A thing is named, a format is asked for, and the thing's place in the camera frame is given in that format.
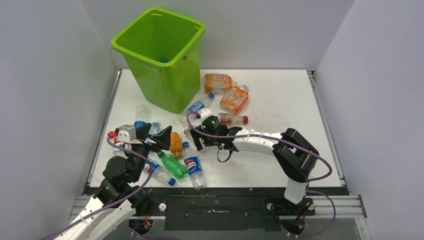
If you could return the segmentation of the small orange juice bottle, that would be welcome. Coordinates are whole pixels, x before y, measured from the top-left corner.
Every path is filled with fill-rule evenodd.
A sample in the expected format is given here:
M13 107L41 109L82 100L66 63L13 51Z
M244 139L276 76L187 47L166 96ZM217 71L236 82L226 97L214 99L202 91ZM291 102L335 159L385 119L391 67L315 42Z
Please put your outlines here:
M176 159L183 157L183 144L180 135L173 131L170 136L170 152Z

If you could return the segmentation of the crushed orange label bottle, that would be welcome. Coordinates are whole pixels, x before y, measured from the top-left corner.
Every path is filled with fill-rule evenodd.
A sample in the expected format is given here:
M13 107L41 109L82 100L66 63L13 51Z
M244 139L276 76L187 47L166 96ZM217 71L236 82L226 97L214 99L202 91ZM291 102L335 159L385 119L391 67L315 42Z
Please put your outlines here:
M233 86L229 88L220 101L220 108L228 113L238 115L249 99L248 86Z

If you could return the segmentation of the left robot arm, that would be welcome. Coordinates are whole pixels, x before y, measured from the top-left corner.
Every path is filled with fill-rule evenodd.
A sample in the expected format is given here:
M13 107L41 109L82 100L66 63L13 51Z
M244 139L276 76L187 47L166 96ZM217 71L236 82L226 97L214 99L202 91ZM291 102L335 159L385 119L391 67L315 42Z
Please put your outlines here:
M150 134L151 123L135 127L121 125L107 134L106 141L122 150L125 156L113 156L106 163L100 186L79 215L56 237L58 240L100 240L125 219L141 216L149 210L149 201L142 188L149 182L149 173L141 186L139 181L150 152L169 150L172 126Z

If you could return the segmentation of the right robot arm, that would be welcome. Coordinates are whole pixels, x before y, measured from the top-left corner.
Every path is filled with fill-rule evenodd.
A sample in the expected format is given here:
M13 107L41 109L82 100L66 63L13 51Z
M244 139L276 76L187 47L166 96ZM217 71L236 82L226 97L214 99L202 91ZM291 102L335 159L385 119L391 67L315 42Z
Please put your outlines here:
M283 209L289 214L302 209L309 176L320 154L297 130L288 128L282 133L261 133L222 125L214 115L204 118L198 126L190 123L189 127L198 151L217 147L230 153L253 152L275 157L288 177Z

